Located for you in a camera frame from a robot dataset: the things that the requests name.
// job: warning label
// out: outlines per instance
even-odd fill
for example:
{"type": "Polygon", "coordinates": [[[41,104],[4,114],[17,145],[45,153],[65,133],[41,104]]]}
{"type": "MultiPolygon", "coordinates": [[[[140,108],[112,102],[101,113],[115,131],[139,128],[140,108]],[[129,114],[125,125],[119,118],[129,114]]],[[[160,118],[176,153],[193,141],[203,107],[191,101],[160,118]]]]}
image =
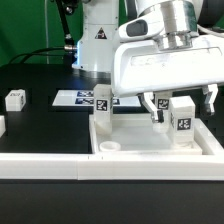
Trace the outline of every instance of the warning label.
{"type": "Polygon", "coordinates": [[[95,39],[104,39],[104,40],[107,39],[107,36],[102,27],[100,28],[99,32],[97,33],[95,39]]]}

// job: cable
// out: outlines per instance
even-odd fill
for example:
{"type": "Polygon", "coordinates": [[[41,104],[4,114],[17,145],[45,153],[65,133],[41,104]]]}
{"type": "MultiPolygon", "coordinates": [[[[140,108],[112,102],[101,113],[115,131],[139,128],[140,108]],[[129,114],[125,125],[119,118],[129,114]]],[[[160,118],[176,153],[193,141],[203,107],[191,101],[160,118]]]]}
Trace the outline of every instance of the cable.
{"type": "Polygon", "coordinates": [[[32,56],[55,56],[55,57],[63,57],[62,54],[41,54],[41,53],[24,53],[24,54],[19,54],[17,56],[15,56],[14,58],[12,58],[10,61],[9,61],[9,64],[12,64],[13,61],[15,61],[17,58],[19,57],[22,57],[22,56],[27,56],[29,55],[29,58],[32,57],[32,56]]]}
{"type": "Polygon", "coordinates": [[[40,50],[36,50],[36,51],[33,51],[31,53],[24,53],[24,54],[19,54],[15,57],[13,57],[10,61],[9,61],[9,64],[11,64],[14,60],[16,60],[17,58],[19,57],[22,57],[22,56],[25,56],[21,61],[20,63],[24,63],[26,60],[28,60],[30,57],[32,57],[33,55],[44,55],[46,56],[46,54],[42,54],[42,52],[49,52],[49,51],[55,51],[55,50],[64,50],[63,47],[52,47],[52,48],[44,48],[44,49],[40,49],[40,50]]]}
{"type": "MultiPolygon", "coordinates": [[[[31,54],[35,54],[35,53],[42,53],[42,52],[49,52],[49,51],[57,51],[57,50],[64,50],[64,47],[50,47],[50,48],[44,48],[44,49],[39,49],[36,51],[31,52],[31,54]]],[[[28,60],[30,57],[30,54],[27,54],[27,56],[25,56],[20,63],[24,63],[26,60],[28,60]]]]}
{"type": "Polygon", "coordinates": [[[217,32],[214,32],[214,31],[211,31],[209,29],[206,29],[200,25],[198,25],[198,29],[203,32],[203,33],[206,33],[206,34],[211,34],[213,36],[216,36],[216,37],[221,37],[221,38],[224,38],[224,34],[221,34],[221,33],[217,33],[217,32]]]}
{"type": "Polygon", "coordinates": [[[46,35],[46,48],[49,48],[49,28],[48,28],[48,0],[45,0],[44,17],[45,17],[45,35],[46,35]]]}

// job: white platform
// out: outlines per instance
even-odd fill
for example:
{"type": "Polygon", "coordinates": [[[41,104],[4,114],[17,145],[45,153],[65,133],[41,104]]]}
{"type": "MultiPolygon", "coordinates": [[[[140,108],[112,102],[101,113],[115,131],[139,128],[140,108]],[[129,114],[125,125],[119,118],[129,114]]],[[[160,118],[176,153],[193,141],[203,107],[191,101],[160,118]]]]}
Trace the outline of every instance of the white platform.
{"type": "Polygon", "coordinates": [[[93,116],[90,116],[90,135],[93,153],[117,156],[120,154],[202,155],[203,150],[196,141],[192,144],[182,144],[181,146],[173,145],[164,131],[168,129],[168,124],[156,124],[153,127],[149,113],[114,114],[112,123],[112,134],[100,135],[96,133],[93,116]],[[111,148],[113,144],[119,145],[120,150],[111,148]]]}
{"type": "Polygon", "coordinates": [[[195,142],[202,155],[2,153],[0,178],[223,181],[223,148],[200,120],[195,121],[195,142]]]}

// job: black cable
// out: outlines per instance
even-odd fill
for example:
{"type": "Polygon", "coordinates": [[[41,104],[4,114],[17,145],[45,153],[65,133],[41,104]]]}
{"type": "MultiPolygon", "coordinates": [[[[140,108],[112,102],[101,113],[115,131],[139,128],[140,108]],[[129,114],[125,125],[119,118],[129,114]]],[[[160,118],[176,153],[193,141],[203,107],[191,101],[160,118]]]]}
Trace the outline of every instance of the black cable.
{"type": "Polygon", "coordinates": [[[29,56],[29,58],[32,57],[32,56],[45,56],[45,57],[47,57],[47,56],[56,56],[56,57],[63,57],[63,55],[61,55],[61,54],[57,55],[57,54],[41,54],[41,53],[24,53],[24,54],[19,54],[19,55],[15,56],[14,58],[12,58],[9,61],[9,64],[12,64],[12,62],[14,60],[16,60],[17,58],[22,57],[22,56],[29,56]]]}
{"type": "Polygon", "coordinates": [[[43,48],[36,51],[33,51],[31,53],[26,54],[26,57],[24,57],[20,63],[23,64],[25,61],[27,61],[30,57],[32,57],[32,54],[36,53],[42,53],[42,52],[49,52],[49,51],[57,51],[57,50],[64,50],[64,47],[50,47],[50,48],[43,48]]]}

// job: black tabletop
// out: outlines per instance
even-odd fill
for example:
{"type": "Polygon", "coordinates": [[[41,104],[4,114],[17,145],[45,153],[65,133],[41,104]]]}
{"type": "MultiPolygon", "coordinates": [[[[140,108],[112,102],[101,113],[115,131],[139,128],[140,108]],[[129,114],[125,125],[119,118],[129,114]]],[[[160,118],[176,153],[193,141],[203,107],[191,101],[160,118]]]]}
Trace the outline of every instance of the black tabletop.
{"type": "Polygon", "coordinates": [[[92,90],[108,80],[78,77],[61,65],[10,65],[0,69],[1,114],[6,134],[1,152],[89,153],[90,107],[53,107],[58,90],[92,90]],[[4,99],[12,89],[24,89],[22,112],[6,112],[4,99]]]}

